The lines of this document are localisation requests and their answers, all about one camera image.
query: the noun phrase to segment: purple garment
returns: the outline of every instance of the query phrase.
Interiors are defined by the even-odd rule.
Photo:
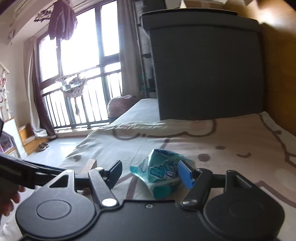
[[[55,37],[69,40],[77,25],[77,18],[70,5],[70,0],[58,0],[50,17],[48,32],[53,40]]]

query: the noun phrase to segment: screw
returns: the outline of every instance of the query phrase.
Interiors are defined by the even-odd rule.
[[[102,201],[102,204],[105,207],[113,207],[113,206],[117,205],[117,200],[115,200],[114,198],[106,198]]]
[[[186,206],[194,206],[197,204],[197,200],[195,199],[192,199],[192,200],[184,200],[182,202],[183,205],[186,205]]]
[[[151,209],[151,208],[153,208],[153,204],[150,204],[150,203],[146,204],[145,207]]]

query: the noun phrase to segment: yellow wall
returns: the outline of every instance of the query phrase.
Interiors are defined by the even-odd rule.
[[[284,0],[228,0],[225,9],[262,24],[266,66],[265,110],[296,135],[296,11]]]

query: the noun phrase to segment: finger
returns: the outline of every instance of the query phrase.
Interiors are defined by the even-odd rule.
[[[11,198],[15,203],[19,203],[20,202],[20,194],[19,193],[15,193],[13,194],[12,198]]]
[[[23,186],[21,186],[21,185],[19,185],[19,192],[24,192],[24,191],[26,191],[26,188],[23,187]]]
[[[10,212],[13,211],[13,203],[12,201],[8,201],[3,208],[3,215],[4,216],[9,216]]]

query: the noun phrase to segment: bedsheet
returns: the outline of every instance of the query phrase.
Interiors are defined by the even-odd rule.
[[[131,121],[157,122],[159,121],[157,99],[142,99],[132,108],[116,119],[112,124],[122,124]]]
[[[278,239],[292,241],[296,237],[295,147],[296,137],[278,126],[266,112],[204,121],[121,123],[118,119],[91,132],[59,167],[79,173],[95,166],[106,168],[121,160],[123,172],[112,190],[120,202],[153,198],[129,172],[129,166],[140,164],[153,148],[180,153],[194,160],[196,168],[207,168],[216,174],[233,169],[283,206],[286,218]],[[211,192],[210,198],[218,193]],[[185,194],[186,189],[180,187],[171,198],[181,199]],[[17,240],[20,235],[12,218],[0,237]]]

